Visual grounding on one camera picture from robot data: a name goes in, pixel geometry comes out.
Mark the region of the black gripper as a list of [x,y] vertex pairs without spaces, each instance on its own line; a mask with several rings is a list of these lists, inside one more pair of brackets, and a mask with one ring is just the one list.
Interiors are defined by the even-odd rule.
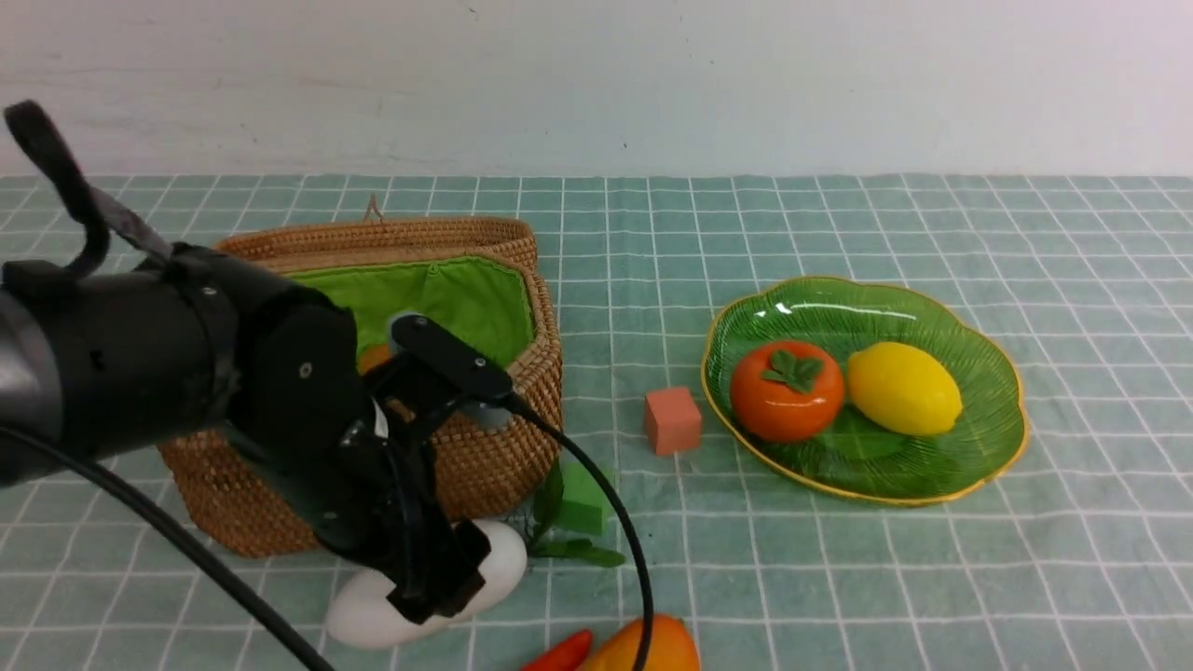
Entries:
[[459,615],[486,586],[486,531],[450,522],[429,447],[372,398],[282,423],[280,492],[324,548],[397,574],[385,601],[414,624]]

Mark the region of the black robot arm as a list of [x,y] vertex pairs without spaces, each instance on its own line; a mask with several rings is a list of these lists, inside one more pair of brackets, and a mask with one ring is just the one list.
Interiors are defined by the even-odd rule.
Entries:
[[78,277],[4,266],[4,487],[217,429],[319,544],[383,578],[406,620],[486,586],[486,533],[435,500],[429,436],[509,378],[429,318],[358,373],[348,309],[214,250]]

